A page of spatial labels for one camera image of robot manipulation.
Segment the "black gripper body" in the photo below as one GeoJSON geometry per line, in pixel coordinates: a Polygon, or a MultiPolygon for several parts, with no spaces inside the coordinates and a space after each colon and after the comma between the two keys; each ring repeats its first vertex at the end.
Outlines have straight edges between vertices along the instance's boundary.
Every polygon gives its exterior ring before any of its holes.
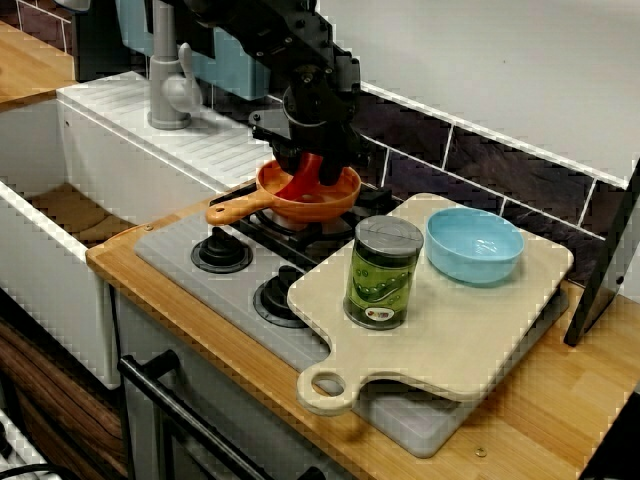
{"type": "Polygon", "coordinates": [[[281,144],[344,165],[366,165],[370,143],[353,127],[359,107],[358,67],[294,67],[279,70],[286,83],[277,109],[254,111],[249,124],[255,138],[273,148],[281,144]]]}

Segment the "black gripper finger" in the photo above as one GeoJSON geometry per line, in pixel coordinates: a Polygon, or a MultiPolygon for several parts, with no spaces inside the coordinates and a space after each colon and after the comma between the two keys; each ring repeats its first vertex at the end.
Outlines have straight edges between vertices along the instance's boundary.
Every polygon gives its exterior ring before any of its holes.
{"type": "Polygon", "coordinates": [[[342,174],[343,168],[344,164],[339,157],[324,156],[318,169],[319,183],[323,186],[335,185],[342,174]]]}
{"type": "Polygon", "coordinates": [[[299,167],[301,150],[285,145],[277,144],[273,146],[274,157],[280,168],[289,175],[294,175],[299,167]]]}

